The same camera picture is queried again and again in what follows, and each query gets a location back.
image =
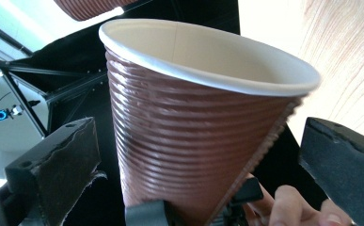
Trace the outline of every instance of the black foam padding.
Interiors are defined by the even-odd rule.
[[[92,118],[68,123],[6,167],[8,187],[34,201],[30,211],[45,225],[61,225],[85,187],[100,173]]]
[[[301,164],[325,193],[364,225],[364,137],[339,124],[309,118]]]

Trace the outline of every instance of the white cup rim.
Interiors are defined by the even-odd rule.
[[[144,34],[151,36],[154,41],[146,40]],[[170,35],[175,37],[180,36],[179,40],[182,39],[182,37],[193,37],[193,42],[198,40],[201,41],[201,44],[203,45],[206,44],[205,41],[211,42],[212,40],[220,41],[219,43],[221,44],[219,44],[219,46],[223,43],[231,43],[233,46],[237,46],[238,49],[240,49],[241,46],[240,54],[242,55],[245,55],[244,51],[255,51],[255,56],[261,57],[261,59],[258,59],[258,62],[264,65],[264,67],[269,67],[268,69],[273,72],[272,76],[282,81],[269,82],[252,80],[241,76],[208,72],[201,68],[190,67],[188,64],[182,65],[175,63],[171,58],[166,58],[166,56],[161,57],[160,55],[162,55],[162,53],[157,51],[159,47],[162,48],[162,34],[169,37],[171,37]],[[118,19],[103,24],[100,27],[99,35],[103,44],[111,51],[114,51],[117,55],[124,57],[135,64],[158,73],[163,73],[204,86],[251,95],[299,96],[309,93],[316,89],[320,84],[320,75],[317,71],[307,62],[295,56],[258,41],[200,25],[153,19]],[[181,45],[186,46],[186,49],[191,49],[193,47],[188,46],[190,42],[185,41]],[[169,45],[174,45],[176,46],[174,48],[179,48],[179,43],[177,45],[175,42],[171,42]]]

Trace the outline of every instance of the cup rim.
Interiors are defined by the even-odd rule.
[[[117,32],[119,28],[125,29],[125,26],[127,26],[127,29],[136,29],[139,26],[155,27],[158,25],[174,28],[184,27],[188,29],[197,29],[202,32],[207,32],[213,36],[223,37],[230,41],[240,41],[254,46],[259,45],[260,47],[268,50],[270,48],[272,51],[277,52],[281,57],[299,65],[299,69],[296,69],[296,72],[307,77],[308,81],[295,84],[279,84],[236,78],[220,73],[205,72],[203,70],[179,65],[168,60],[163,60],[156,56],[144,54],[134,47],[128,46],[127,44],[122,43],[122,41],[111,36],[111,34]],[[251,95],[300,96],[306,95],[310,91],[315,90],[319,86],[321,80],[318,72],[310,64],[296,56],[290,55],[282,50],[255,40],[196,24],[156,19],[117,19],[102,24],[99,30],[99,36],[107,48],[135,64],[158,73],[218,89],[225,89]]]

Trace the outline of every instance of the fingertip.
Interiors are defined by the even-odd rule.
[[[319,218],[320,226],[350,225],[351,222],[350,217],[331,200],[323,202]]]
[[[291,186],[280,186],[270,216],[271,226],[299,225],[302,202],[299,192]]]

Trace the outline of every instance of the black cable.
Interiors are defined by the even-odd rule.
[[[9,95],[11,92],[8,92],[8,93],[6,93],[4,96],[2,96],[2,98],[0,98],[0,102],[7,96],[7,95]]]

